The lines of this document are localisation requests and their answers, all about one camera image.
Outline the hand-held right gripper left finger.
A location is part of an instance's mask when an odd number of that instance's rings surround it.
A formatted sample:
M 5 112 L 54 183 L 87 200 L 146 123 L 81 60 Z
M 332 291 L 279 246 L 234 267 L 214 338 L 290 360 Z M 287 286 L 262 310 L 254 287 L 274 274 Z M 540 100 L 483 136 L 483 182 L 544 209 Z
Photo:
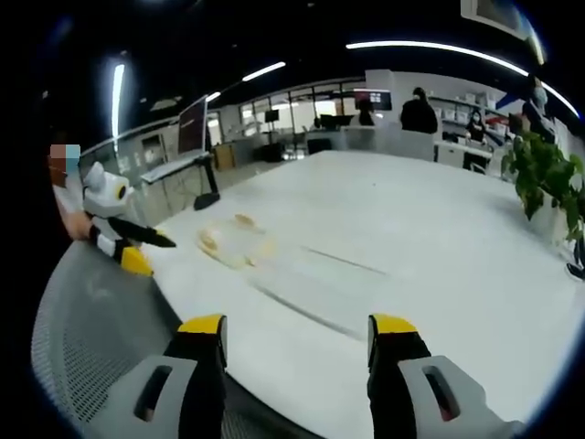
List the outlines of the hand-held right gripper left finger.
M 227 317 L 194 317 L 165 352 L 119 378 L 90 422 L 95 438 L 219 438 L 225 411 Z

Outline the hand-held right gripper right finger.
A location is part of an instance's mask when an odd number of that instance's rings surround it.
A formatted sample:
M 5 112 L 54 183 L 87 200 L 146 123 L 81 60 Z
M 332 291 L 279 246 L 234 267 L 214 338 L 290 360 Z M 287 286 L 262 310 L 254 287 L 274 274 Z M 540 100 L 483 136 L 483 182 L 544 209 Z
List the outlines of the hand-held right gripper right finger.
M 417 328 L 386 314 L 368 317 L 367 396 L 376 438 L 519 438 L 484 388 L 444 356 L 433 356 Z

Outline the person's left hand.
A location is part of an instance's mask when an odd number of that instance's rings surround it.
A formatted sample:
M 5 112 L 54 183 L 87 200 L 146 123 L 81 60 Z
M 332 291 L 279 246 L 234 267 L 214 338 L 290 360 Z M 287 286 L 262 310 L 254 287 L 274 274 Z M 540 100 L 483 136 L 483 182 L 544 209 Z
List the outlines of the person's left hand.
M 68 235 L 74 241 L 86 241 L 90 238 L 93 224 L 85 212 L 67 212 L 63 221 Z

